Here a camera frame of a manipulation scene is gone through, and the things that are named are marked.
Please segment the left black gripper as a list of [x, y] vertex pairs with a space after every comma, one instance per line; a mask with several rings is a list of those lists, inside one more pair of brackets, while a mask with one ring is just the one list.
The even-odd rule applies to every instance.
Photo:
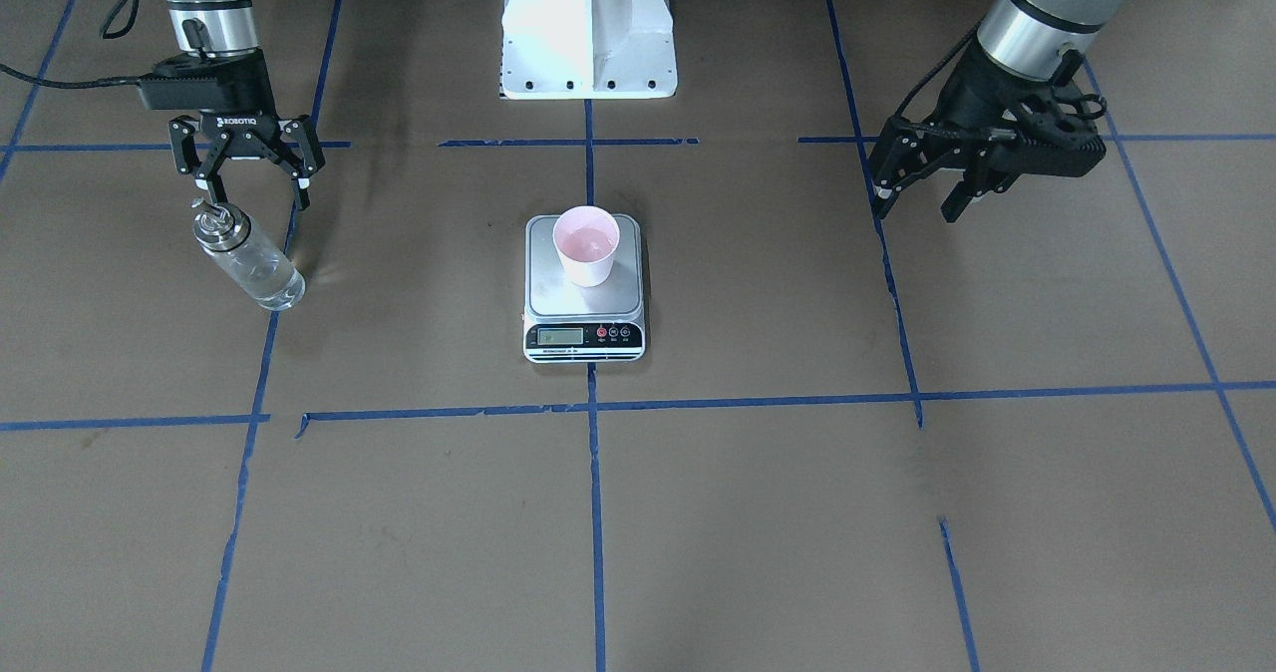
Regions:
[[1007, 71], [986, 54], [963, 54], [931, 112], [919, 121], [909, 119], [909, 105], [943, 68], [946, 62], [931, 68], [880, 128], [877, 156], [869, 159], [870, 207], [877, 219], [889, 214], [906, 187], [939, 170], [962, 175], [940, 204], [948, 223], [954, 223], [972, 201], [989, 191], [1003, 193], [1020, 176], [1000, 164], [1014, 142], [1014, 122], [1000, 96], [1017, 80], [1036, 80]]

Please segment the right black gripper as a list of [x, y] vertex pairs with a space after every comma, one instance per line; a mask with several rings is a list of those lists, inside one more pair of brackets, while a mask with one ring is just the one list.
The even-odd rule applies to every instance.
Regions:
[[213, 205], [228, 205], [228, 194], [219, 177], [227, 159], [265, 159], [292, 177], [293, 209], [311, 205], [311, 179], [325, 164], [314, 122], [309, 115], [281, 119], [276, 108], [272, 82], [272, 103], [259, 112], [198, 112], [199, 119], [179, 115], [168, 122], [174, 168], [194, 176]]

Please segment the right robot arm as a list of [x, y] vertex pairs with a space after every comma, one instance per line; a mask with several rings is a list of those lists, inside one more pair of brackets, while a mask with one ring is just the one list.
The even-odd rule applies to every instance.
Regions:
[[165, 0], [165, 6], [179, 54], [140, 77], [55, 82], [8, 65], [3, 73], [45, 89], [137, 87], [145, 108], [177, 113], [167, 128], [174, 170], [191, 177], [214, 203], [228, 203], [222, 164], [264, 159], [288, 176], [295, 209], [308, 209], [311, 179], [325, 158], [313, 119], [279, 117], [251, 0]]

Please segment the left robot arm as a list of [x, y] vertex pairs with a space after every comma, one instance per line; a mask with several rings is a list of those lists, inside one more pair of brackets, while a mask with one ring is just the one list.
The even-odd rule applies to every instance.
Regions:
[[1125, 0], [995, 0], [937, 64], [947, 73], [920, 121], [900, 105], [866, 159], [872, 209], [884, 219], [909, 186], [960, 172], [940, 205], [954, 222], [971, 201], [1025, 175], [1076, 179], [1102, 162], [1102, 96], [1076, 83], [1099, 32]]

